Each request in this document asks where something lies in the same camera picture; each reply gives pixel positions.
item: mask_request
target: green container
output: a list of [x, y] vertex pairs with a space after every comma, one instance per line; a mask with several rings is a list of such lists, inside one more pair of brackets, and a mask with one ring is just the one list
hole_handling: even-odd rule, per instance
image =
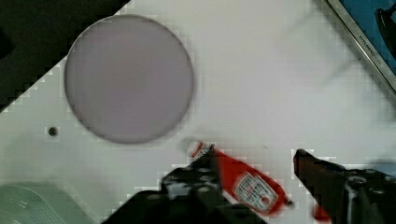
[[65, 192], [51, 184], [23, 183], [0, 187], [2, 224], [92, 224]]

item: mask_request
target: round plate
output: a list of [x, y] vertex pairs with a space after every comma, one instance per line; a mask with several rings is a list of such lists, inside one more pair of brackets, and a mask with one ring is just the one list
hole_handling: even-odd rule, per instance
[[139, 16], [114, 16], [77, 39], [64, 85], [73, 112], [91, 132], [145, 143], [181, 121], [194, 78], [187, 51], [168, 29]]

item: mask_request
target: white table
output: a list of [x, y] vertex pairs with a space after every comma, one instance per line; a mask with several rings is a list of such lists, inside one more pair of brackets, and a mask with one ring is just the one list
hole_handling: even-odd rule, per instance
[[[121, 14], [166, 25], [193, 58], [197, 92], [183, 122], [144, 145], [98, 139], [66, 102], [63, 60], [0, 114], [0, 178], [55, 182], [99, 223], [187, 164], [182, 140], [193, 136], [232, 149], [285, 187], [297, 207], [269, 223], [313, 223], [312, 198], [292, 174], [294, 149], [341, 164], [396, 154], [386, 91], [313, 2], [131, 2]], [[47, 134], [52, 126], [57, 137]]]

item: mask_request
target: red bottle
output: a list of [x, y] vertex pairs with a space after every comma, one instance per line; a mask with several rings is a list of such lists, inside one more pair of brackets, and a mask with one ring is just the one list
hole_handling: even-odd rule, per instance
[[[197, 160], [209, 149], [209, 144], [195, 142], [191, 144], [188, 152], [194, 160]], [[219, 160], [222, 187], [238, 202], [266, 216], [274, 215], [283, 205], [292, 203], [275, 180], [215, 150]]]

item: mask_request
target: white label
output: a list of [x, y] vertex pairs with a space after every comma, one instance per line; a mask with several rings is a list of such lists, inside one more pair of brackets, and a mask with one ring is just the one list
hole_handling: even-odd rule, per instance
[[210, 149], [209, 144], [203, 144], [201, 148], [197, 148], [197, 151], [192, 155], [193, 159], [196, 161], [203, 157]]
[[277, 200], [277, 194], [261, 177], [249, 173], [242, 174], [233, 192], [241, 203], [263, 213], [269, 212]]

